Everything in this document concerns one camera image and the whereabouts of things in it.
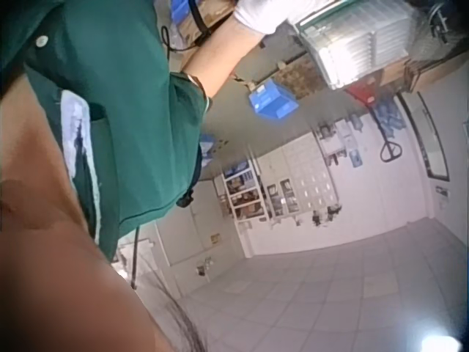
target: light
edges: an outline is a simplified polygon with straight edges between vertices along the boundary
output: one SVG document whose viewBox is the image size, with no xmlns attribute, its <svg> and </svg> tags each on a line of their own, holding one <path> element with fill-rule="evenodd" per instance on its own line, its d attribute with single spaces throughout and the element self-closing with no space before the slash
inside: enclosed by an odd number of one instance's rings
<svg viewBox="0 0 469 352">
<path fill-rule="evenodd" d="M 120 276 L 122 276 L 124 279 L 126 279 L 126 280 L 127 280 L 127 278 L 129 277 L 129 274 L 127 274 L 127 271 L 125 271 L 124 269 L 119 269 L 119 270 L 117 271 L 117 273 L 118 273 Z"/>
<path fill-rule="evenodd" d="M 422 341 L 421 352 L 460 352 L 461 343 L 451 336 L 428 336 Z"/>
<path fill-rule="evenodd" d="M 327 48 L 320 49 L 319 55 L 330 81 L 337 88 L 342 88 L 358 79 L 357 68 L 345 43 L 340 41 L 332 43 Z"/>
</svg>

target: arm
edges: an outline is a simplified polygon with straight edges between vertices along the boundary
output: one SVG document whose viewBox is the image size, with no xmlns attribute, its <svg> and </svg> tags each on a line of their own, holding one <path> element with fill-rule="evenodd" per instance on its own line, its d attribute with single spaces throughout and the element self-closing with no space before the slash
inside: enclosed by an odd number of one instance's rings
<svg viewBox="0 0 469 352">
<path fill-rule="evenodd" d="M 210 37 L 182 69 L 197 77 L 205 94 L 213 97 L 241 59 L 264 37 L 263 33 L 241 24 L 234 16 Z"/>
</svg>

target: ceiling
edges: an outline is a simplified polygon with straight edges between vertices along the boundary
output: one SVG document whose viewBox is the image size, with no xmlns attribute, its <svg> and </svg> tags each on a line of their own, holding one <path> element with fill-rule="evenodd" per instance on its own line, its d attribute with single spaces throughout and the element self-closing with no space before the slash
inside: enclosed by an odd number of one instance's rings
<svg viewBox="0 0 469 352">
<path fill-rule="evenodd" d="M 159 24 L 169 22 L 165 0 L 157 0 Z M 303 51 L 288 26 L 264 40 L 265 47 L 256 47 L 236 67 L 236 74 L 247 80 L 262 81 L 277 68 L 277 62 L 288 61 Z M 180 67 L 181 56 L 172 55 L 170 67 Z M 361 109 L 344 92 L 324 89 L 300 100 L 300 108 L 283 120 L 266 120 L 255 115 L 248 99 L 249 91 L 242 84 L 228 81 L 213 99 L 207 113 L 203 133 L 213 135 L 217 143 L 214 160 L 204 168 L 202 179 L 219 175 L 221 170 L 243 160 L 251 151 L 261 156 L 309 132 L 318 122 L 334 121 Z"/>
</svg>

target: blue box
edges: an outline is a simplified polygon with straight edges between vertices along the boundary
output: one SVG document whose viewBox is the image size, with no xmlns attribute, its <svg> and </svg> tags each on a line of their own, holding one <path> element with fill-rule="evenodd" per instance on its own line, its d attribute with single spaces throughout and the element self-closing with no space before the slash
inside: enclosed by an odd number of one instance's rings
<svg viewBox="0 0 469 352">
<path fill-rule="evenodd" d="M 171 1 L 171 19 L 174 23 L 179 24 L 185 20 L 191 13 L 188 0 L 172 0 Z"/>
<path fill-rule="evenodd" d="M 274 120 L 283 119 L 299 106 L 295 96 L 272 79 L 257 87 L 249 100 L 256 114 Z"/>
</svg>

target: green scrub top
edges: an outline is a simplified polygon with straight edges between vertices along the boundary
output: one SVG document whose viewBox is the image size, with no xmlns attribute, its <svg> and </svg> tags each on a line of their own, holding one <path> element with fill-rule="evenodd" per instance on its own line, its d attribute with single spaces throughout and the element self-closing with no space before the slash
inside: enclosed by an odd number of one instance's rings
<svg viewBox="0 0 469 352">
<path fill-rule="evenodd" d="M 2 94 L 26 71 L 89 232 L 111 260 L 119 238 L 187 191 L 207 99 L 169 73 L 151 0 L 17 5 L 2 21 Z"/>
</svg>

